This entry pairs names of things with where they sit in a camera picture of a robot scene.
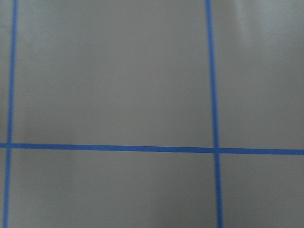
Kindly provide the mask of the brown paper table cover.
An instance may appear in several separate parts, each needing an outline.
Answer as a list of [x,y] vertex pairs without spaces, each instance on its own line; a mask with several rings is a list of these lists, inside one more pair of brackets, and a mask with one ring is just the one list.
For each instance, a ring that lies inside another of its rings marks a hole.
[[301,228],[301,0],[3,0],[3,228]]

